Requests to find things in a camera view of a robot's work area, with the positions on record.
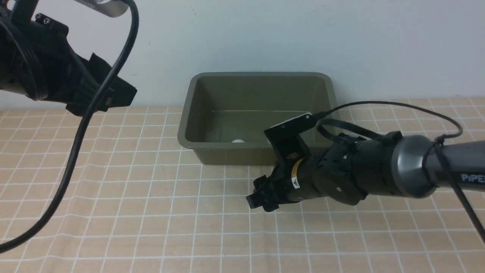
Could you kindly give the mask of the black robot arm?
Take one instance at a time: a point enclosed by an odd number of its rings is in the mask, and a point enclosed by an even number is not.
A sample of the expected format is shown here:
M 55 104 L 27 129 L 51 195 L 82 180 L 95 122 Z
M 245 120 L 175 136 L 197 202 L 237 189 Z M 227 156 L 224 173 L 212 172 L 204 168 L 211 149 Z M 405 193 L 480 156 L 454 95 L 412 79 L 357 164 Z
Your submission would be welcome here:
M 34 101 L 57 102 L 83 116 L 111 70 L 96 54 L 87 60 L 67 41 L 69 28 L 35 14 L 36 0 L 1 1 L 1 89 Z

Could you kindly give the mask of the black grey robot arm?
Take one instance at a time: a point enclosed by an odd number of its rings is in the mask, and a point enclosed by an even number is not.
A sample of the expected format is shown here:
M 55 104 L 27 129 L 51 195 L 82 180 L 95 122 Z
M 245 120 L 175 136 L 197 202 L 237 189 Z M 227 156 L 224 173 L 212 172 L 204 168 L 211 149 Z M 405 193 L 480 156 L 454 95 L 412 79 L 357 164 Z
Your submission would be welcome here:
M 335 143 L 321 153 L 277 163 L 270 176 L 253 182 L 249 207 L 272 212 L 281 204 L 323 197 L 356 206 L 368 195 L 422 199 L 451 187 L 432 141 L 423 135 L 388 133 L 390 144 L 344 138 L 350 147 Z

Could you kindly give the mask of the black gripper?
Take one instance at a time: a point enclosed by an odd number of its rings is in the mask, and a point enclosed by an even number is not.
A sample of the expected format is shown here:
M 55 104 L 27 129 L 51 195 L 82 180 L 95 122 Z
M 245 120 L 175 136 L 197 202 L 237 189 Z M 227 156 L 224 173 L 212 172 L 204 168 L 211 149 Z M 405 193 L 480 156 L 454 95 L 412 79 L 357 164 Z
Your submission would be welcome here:
M 43 14 L 30 22 L 1 17 L 1 89 L 34 101 L 58 102 L 82 116 L 111 66 L 92 53 L 84 59 L 67 41 L 68 26 Z M 115 78 L 102 111 L 131 105 L 137 88 Z
M 270 176 L 253 181 L 253 193 L 246 196 L 250 209 L 273 212 L 281 204 L 330 197 L 340 203 L 355 206 L 368 193 L 359 188 L 350 167 L 350 147 L 333 144 L 317 154 L 297 154 L 288 159 L 284 152 L 296 152 L 295 147 L 273 148 L 278 156 L 277 167 Z

